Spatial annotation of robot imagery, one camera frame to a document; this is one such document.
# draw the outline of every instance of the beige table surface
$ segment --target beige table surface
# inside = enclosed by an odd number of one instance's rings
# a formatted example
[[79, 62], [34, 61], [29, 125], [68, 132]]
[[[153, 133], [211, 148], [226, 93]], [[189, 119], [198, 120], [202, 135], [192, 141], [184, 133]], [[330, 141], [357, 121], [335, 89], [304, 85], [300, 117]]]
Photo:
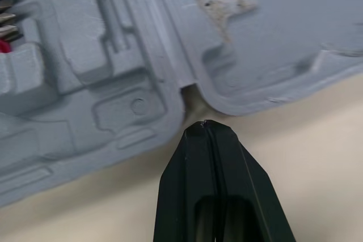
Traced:
[[[211, 118], [236, 131], [269, 173], [297, 241], [363, 241], [362, 88], [359, 76], [246, 117], [189, 97], [187, 124]], [[0, 209], [0, 242], [151, 242], [159, 178], [179, 137]]]

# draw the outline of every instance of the gray plastic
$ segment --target gray plastic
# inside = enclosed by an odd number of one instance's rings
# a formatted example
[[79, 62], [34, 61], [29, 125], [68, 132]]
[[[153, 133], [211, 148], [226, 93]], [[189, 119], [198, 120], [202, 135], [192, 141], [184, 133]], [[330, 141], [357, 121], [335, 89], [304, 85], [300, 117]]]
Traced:
[[362, 0], [18, 0], [0, 205], [166, 143], [180, 89], [247, 114], [363, 71]]

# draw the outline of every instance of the circular indentation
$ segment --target circular indentation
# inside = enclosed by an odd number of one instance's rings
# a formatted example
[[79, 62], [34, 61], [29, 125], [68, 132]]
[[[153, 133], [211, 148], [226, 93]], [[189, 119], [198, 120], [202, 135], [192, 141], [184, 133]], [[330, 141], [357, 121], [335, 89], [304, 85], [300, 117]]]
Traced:
[[137, 114], [138, 116], [146, 114], [148, 107], [149, 107], [149, 103], [147, 103], [147, 101], [145, 99], [135, 99], [131, 103], [132, 111], [135, 114]]

